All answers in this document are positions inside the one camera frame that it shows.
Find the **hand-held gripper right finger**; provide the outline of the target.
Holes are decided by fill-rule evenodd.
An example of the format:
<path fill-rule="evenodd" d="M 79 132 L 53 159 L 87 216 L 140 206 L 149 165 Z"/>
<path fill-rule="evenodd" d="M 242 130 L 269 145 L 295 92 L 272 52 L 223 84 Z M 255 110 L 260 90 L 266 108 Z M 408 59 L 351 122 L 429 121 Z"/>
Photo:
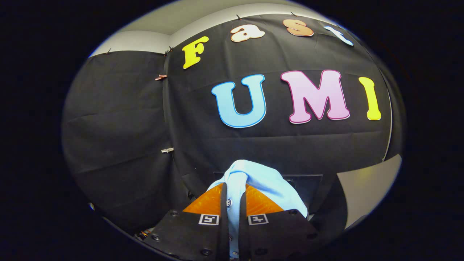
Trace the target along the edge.
<path fill-rule="evenodd" d="M 300 261 L 320 247 L 321 233 L 297 210 L 284 210 L 245 185 L 239 218 L 241 261 Z"/>

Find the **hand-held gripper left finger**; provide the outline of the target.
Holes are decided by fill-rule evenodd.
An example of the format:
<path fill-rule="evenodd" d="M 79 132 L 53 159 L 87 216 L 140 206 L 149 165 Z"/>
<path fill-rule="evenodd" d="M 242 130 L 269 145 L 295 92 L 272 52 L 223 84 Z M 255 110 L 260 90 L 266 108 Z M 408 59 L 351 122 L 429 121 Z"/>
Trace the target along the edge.
<path fill-rule="evenodd" d="M 171 210 L 143 240 L 145 246 L 176 261 L 230 258 L 227 185 L 220 183 L 184 210 Z"/>

